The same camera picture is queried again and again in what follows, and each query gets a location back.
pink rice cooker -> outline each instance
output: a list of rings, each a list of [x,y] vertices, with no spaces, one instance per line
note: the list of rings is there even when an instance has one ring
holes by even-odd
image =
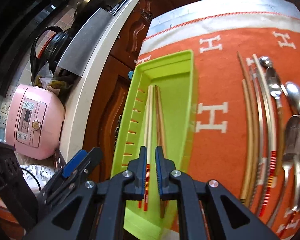
[[[42,160],[59,146],[65,109],[52,92],[19,85],[13,95],[6,122],[6,143],[16,152]]]

green plastic tray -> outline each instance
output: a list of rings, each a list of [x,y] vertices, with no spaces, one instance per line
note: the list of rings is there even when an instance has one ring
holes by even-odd
[[[136,67],[122,115],[111,176],[126,170],[128,162],[139,156],[140,146],[143,146],[149,85],[157,85],[161,90],[167,158],[174,161],[177,169],[187,171],[198,96],[198,74],[192,50],[156,58]],[[171,227],[177,211],[176,202],[169,201],[165,217],[160,219],[154,153],[156,147],[154,104],[148,211],[144,212],[143,206],[139,209],[137,201],[128,201],[124,220],[124,228],[140,240],[159,239],[162,229]]]

gray metal panel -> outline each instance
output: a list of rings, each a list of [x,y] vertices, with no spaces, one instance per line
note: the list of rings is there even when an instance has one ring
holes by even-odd
[[[300,19],[293,3],[285,0],[202,0],[187,4],[152,20],[147,37],[194,19],[235,12],[275,12]]]
[[[109,12],[99,8],[70,42],[58,67],[82,77],[95,47],[113,18]]]

countertop edge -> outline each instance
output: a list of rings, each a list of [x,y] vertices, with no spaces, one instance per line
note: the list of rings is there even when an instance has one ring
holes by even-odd
[[[65,104],[66,115],[59,150],[66,162],[82,149],[90,106],[102,69],[115,39],[138,1],[128,1],[109,24],[94,49],[82,78],[73,88]]]

wall outlet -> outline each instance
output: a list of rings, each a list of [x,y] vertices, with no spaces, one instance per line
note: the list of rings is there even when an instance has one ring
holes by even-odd
[[[11,101],[8,99],[4,99],[1,104],[0,112],[8,114],[10,108]]]
[[[9,99],[9,100],[12,100],[12,97],[13,97],[14,93],[16,92],[16,90],[17,90],[16,87],[9,86],[6,98]]]
[[[0,113],[0,127],[5,129],[7,124],[8,115],[5,113]]]

